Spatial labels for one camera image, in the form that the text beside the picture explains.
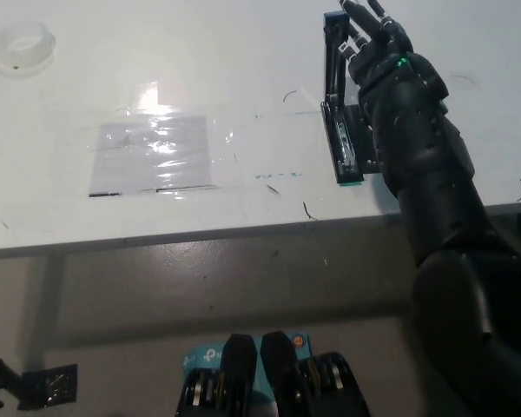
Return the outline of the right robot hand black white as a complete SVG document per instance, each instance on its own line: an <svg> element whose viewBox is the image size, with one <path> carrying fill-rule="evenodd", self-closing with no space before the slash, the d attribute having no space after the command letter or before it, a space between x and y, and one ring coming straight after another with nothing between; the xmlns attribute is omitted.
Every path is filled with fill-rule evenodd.
<svg viewBox="0 0 521 417"><path fill-rule="evenodd" d="M432 106L446 114L444 100L449 92L444 80L428 59L414 51L403 26L380 2L341 1L340 6L350 19L350 37L359 49L348 58L348 71L359 87L358 104L366 125L373 126L377 102L402 81L422 86Z"/></svg>

